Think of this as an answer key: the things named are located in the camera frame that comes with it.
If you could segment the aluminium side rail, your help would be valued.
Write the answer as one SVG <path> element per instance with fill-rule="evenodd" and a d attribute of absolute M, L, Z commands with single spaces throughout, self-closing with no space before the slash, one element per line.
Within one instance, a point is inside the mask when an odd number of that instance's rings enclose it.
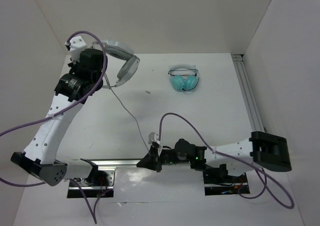
<path fill-rule="evenodd" d="M 265 132 L 260 112 L 245 68 L 243 55 L 231 54 L 235 72 L 244 99 L 245 107 L 249 116 L 250 125 L 253 131 Z"/>

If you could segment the aluminium front rail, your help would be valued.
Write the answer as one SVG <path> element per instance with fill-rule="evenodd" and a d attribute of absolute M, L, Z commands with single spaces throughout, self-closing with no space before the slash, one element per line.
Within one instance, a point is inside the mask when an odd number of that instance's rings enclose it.
<path fill-rule="evenodd" d="M 82 159 L 99 167 L 136 167 L 141 159 Z"/>

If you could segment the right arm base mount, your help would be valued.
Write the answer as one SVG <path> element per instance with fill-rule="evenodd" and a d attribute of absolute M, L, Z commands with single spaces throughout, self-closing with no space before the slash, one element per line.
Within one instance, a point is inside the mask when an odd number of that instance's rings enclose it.
<path fill-rule="evenodd" d="M 208 167 L 202 175 L 205 196 L 238 194 L 239 189 L 241 193 L 250 194 L 247 175 L 228 175 L 225 165 L 218 168 Z"/>

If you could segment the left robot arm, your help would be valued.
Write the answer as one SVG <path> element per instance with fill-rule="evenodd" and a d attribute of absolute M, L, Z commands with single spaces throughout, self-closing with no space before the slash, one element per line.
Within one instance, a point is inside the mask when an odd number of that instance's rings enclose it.
<path fill-rule="evenodd" d="M 87 185 L 99 179 L 98 166 L 86 159 L 61 162 L 56 159 L 58 148 L 72 120 L 83 107 L 83 96 L 92 88 L 99 90 L 103 83 L 104 54 L 97 49 L 85 49 L 79 61 L 69 63 L 70 71 L 64 74 L 55 87 L 48 116 L 52 119 L 40 126 L 32 142 L 22 151 L 14 152 L 11 162 L 50 186 L 64 179 L 81 178 Z"/>

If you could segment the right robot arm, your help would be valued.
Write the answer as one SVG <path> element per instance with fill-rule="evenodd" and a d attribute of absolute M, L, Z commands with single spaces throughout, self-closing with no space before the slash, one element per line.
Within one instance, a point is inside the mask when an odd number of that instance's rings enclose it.
<path fill-rule="evenodd" d="M 148 142 L 149 152 L 136 166 L 156 172 L 161 172 L 164 165 L 189 163 L 191 169 L 197 171 L 217 168 L 220 180 L 229 182 L 255 169 L 292 170 L 287 140 L 259 131 L 252 132 L 250 138 L 243 141 L 212 149 L 196 146 L 185 139 L 179 139 L 173 149 L 166 149 L 154 132 L 148 136 Z"/>

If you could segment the teal headphones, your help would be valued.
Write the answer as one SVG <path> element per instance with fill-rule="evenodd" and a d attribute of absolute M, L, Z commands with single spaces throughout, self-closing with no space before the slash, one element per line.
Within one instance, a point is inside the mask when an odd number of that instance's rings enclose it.
<path fill-rule="evenodd" d="M 168 69 L 169 80 L 176 91 L 189 92 L 199 83 L 199 71 L 196 65 L 176 64 Z"/>

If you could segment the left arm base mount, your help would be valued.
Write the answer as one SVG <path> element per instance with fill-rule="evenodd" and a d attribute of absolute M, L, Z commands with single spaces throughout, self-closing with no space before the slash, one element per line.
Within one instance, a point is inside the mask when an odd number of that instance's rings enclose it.
<path fill-rule="evenodd" d="M 66 161 L 67 172 L 64 180 L 73 179 L 79 186 L 69 183 L 68 198 L 82 197 L 81 190 L 88 198 L 100 193 L 104 197 L 113 197 L 116 177 L 116 160 L 108 159 L 71 159 Z"/>

